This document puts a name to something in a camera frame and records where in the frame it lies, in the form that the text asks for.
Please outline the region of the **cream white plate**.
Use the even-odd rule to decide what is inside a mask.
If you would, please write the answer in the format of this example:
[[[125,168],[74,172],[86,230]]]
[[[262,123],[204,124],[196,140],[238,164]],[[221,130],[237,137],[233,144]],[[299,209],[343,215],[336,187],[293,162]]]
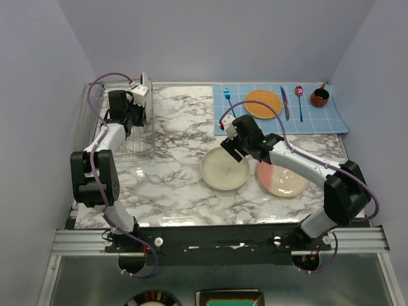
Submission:
[[[205,183],[219,191],[233,191],[243,186],[250,174],[248,160],[237,162],[222,147],[208,151],[200,163]]]

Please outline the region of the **wire dish rack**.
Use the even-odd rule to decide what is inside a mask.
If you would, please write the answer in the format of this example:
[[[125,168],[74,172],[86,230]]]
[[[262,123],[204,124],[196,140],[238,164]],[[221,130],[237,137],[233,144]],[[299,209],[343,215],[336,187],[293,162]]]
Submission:
[[[116,90],[130,91],[131,87],[102,86],[101,94],[98,96],[100,108],[97,123],[99,126],[96,128],[94,140],[84,151],[90,153],[91,151],[111,150],[115,160],[119,163],[148,158],[155,149],[154,114],[152,120],[149,123],[145,122],[143,127],[133,126],[131,135],[126,137],[123,125],[107,124],[103,119],[109,109],[108,93]]]

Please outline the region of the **pink and cream plate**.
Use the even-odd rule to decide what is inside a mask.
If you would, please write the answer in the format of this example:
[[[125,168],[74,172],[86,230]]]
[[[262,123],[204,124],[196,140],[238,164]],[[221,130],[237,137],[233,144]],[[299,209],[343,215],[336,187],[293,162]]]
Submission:
[[[260,162],[257,168],[259,183],[272,195],[281,198],[292,198],[306,190],[309,181],[295,172]]]

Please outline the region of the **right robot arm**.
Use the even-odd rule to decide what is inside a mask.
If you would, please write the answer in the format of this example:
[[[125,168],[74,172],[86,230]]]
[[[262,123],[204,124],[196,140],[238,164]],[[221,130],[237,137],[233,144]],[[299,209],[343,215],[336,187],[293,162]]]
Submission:
[[[323,190],[323,207],[302,220],[291,235],[299,249],[309,249],[330,229],[348,226],[372,199],[360,167],[352,161],[328,161],[300,150],[282,136],[264,135],[250,115],[237,119],[227,115],[220,127],[227,134],[221,146],[236,161],[252,156],[259,162],[287,168]]]

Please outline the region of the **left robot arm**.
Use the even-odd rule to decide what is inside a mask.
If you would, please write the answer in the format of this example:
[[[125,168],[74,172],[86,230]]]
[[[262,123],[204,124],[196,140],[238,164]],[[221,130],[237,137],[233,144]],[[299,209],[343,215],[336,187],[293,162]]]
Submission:
[[[128,252],[141,245],[141,236],[135,232],[136,219],[127,212],[119,199],[120,182],[114,153],[135,126],[146,121],[145,106],[135,103],[133,91],[115,90],[108,93],[109,109],[101,119],[99,134],[82,151],[70,155],[73,196],[99,213],[111,232],[120,235],[119,243]]]

